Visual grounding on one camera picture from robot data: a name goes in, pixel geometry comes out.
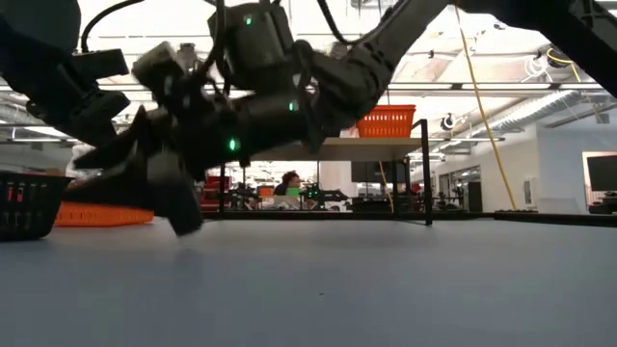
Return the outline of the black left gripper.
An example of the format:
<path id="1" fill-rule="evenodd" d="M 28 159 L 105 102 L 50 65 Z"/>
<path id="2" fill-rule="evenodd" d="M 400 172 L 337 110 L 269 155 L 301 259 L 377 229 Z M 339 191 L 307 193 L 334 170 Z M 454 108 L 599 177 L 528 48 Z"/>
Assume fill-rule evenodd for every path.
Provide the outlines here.
<path id="1" fill-rule="evenodd" d="M 0 76 L 29 97 L 28 112 L 55 129 L 99 147 L 117 136 L 112 118 L 129 104 L 121 92 L 103 91 L 82 76 L 75 54 L 51 47 L 0 45 Z"/>

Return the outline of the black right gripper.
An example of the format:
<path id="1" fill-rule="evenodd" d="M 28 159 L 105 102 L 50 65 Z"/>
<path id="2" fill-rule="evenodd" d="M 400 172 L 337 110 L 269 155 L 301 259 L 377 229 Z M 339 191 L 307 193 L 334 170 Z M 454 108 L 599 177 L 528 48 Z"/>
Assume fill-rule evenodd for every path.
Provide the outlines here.
<path id="1" fill-rule="evenodd" d="M 157 115 L 157 134 L 179 155 L 149 157 L 147 183 L 177 236 L 195 232 L 202 224 L 194 181 L 186 169 L 201 174 L 226 162 L 246 164 L 261 152 L 295 142 L 316 146 L 316 120 L 302 93 L 250 94 L 237 99 L 192 95 L 159 108 Z M 125 161 L 135 146 L 151 147 L 155 142 L 148 111 L 139 108 L 125 131 L 73 163 L 76 169 L 110 169 Z"/>

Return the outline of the orange plastic basket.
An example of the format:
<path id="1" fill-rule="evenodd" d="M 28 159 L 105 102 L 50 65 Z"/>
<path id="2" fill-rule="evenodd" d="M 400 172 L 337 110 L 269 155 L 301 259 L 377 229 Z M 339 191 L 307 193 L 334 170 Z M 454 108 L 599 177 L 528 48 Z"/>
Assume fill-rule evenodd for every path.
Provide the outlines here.
<path id="1" fill-rule="evenodd" d="M 378 105 L 356 122 L 361 138 L 409 138 L 416 107 Z"/>
<path id="2" fill-rule="evenodd" d="M 124 227 L 150 223 L 152 211 L 122 206 L 63 201 L 55 227 Z"/>

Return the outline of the black plastic basket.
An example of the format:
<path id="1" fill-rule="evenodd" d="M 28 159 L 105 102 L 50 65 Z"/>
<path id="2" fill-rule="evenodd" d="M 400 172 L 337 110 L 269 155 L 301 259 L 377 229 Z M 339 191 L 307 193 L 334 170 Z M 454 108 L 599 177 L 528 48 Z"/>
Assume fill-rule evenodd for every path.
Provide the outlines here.
<path id="1" fill-rule="evenodd" d="M 65 176 L 0 172 L 0 242 L 47 236 L 70 182 Z"/>

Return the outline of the red bin cart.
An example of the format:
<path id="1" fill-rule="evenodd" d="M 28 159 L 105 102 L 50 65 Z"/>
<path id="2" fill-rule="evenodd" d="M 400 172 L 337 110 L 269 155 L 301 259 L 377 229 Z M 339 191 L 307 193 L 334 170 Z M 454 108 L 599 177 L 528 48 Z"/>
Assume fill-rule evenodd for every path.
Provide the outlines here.
<path id="1" fill-rule="evenodd" d="M 230 208 L 230 198 L 228 197 L 229 180 L 229 176 L 208 176 L 206 178 L 200 192 L 202 212 L 218 212 L 221 208 Z"/>

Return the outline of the person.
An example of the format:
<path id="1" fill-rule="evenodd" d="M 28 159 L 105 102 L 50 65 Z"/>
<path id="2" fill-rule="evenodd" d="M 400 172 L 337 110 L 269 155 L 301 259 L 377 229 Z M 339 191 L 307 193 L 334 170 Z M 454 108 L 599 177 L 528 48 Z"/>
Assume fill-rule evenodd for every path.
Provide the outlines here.
<path id="1" fill-rule="evenodd" d="M 279 210 L 301 208 L 301 179 L 294 171 L 282 176 L 282 182 L 274 189 L 274 207 Z"/>

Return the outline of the black monitor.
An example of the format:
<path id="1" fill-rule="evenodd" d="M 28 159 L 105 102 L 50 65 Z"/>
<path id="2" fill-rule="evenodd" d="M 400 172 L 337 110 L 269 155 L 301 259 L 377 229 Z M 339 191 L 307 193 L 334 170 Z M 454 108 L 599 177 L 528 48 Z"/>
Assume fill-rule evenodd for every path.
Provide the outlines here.
<path id="1" fill-rule="evenodd" d="M 617 191 L 617 155 L 588 157 L 586 161 L 593 191 Z"/>

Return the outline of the wooden shelf black frame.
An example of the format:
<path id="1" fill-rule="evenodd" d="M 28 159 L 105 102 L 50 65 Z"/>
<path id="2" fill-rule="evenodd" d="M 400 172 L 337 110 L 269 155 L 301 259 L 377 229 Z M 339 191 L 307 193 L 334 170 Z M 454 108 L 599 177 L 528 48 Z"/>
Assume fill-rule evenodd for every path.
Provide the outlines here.
<path id="1" fill-rule="evenodd" d="M 417 212 L 405 212 L 397 204 L 398 189 L 392 188 L 392 209 L 387 214 L 378 213 L 301 213 L 284 212 L 281 217 L 290 220 L 308 220 L 311 218 L 322 220 L 398 220 L 413 221 L 422 220 L 430 226 L 433 223 L 432 190 L 430 186 L 430 159 L 429 159 L 429 136 L 428 121 L 418 120 L 413 124 L 420 130 L 418 138 L 328 138 L 321 148 L 315 153 L 310 153 L 298 143 L 275 147 L 256 154 L 255 161 L 390 161 L 396 163 L 407 157 L 407 154 L 415 149 L 422 151 L 422 168 L 426 198 L 424 210 Z"/>

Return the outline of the black wall screen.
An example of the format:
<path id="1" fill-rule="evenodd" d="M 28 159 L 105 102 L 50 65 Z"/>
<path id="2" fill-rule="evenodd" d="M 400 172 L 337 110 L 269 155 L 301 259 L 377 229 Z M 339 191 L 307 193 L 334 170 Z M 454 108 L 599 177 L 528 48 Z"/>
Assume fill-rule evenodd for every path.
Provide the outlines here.
<path id="1" fill-rule="evenodd" d="M 356 183 L 405 183 L 408 169 L 403 161 L 352 162 L 351 180 Z"/>

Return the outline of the ceiling light rail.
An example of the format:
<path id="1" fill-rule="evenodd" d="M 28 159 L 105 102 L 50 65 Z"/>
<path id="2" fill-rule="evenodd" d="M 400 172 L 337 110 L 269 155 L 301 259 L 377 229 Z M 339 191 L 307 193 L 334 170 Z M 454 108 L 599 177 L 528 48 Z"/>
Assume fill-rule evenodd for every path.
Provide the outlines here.
<path id="1" fill-rule="evenodd" d="M 479 83 L 480 91 L 600 91 L 598 83 Z M 397 91 L 472 91 L 472 83 L 391 83 L 390 90 Z"/>

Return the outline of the black aluminium table frame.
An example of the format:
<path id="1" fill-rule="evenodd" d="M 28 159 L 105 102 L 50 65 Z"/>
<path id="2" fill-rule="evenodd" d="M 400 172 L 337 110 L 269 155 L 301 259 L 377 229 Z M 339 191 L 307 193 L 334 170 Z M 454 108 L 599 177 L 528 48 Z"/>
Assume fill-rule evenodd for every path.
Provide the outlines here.
<path id="1" fill-rule="evenodd" d="M 463 212 L 423 212 L 375 213 L 375 212 L 307 212 L 307 211 L 225 211 L 203 212 L 205 220 L 341 220 L 341 221 L 420 221 L 427 226 L 436 221 L 495 220 L 548 225 L 617 227 L 617 216 L 582 214 L 543 214 L 523 212 L 463 213 Z"/>

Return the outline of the grey ceiling duct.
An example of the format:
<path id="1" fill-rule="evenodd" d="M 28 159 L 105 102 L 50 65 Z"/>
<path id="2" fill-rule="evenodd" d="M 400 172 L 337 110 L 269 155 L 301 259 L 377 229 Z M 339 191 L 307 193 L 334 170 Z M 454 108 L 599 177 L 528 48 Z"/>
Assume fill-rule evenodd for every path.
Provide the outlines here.
<path id="1" fill-rule="evenodd" d="M 561 91 L 523 101 L 499 114 L 488 118 L 493 132 L 522 127 L 529 122 L 551 116 L 572 108 L 581 102 L 605 103 L 617 101 L 607 92 Z"/>

